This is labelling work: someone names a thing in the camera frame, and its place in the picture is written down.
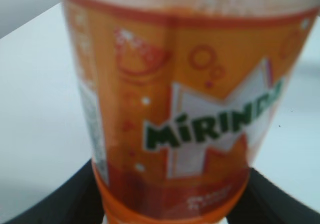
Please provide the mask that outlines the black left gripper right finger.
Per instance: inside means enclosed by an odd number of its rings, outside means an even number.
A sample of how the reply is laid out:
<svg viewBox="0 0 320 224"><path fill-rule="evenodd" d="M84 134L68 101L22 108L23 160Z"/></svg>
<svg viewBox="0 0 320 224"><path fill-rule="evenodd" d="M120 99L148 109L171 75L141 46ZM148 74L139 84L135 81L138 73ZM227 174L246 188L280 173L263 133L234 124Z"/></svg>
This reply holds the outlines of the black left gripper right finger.
<svg viewBox="0 0 320 224"><path fill-rule="evenodd" d="M247 187L226 219L229 224L318 224L320 214L251 168Z"/></svg>

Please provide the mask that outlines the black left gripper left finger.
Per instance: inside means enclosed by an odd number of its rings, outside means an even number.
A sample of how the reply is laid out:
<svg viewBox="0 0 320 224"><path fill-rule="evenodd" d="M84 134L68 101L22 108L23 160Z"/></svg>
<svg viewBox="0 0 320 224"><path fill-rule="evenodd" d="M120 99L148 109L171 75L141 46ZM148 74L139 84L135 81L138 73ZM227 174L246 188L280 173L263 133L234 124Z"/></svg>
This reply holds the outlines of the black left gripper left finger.
<svg viewBox="0 0 320 224"><path fill-rule="evenodd" d="M101 224L105 213L88 160L70 179L7 224Z"/></svg>

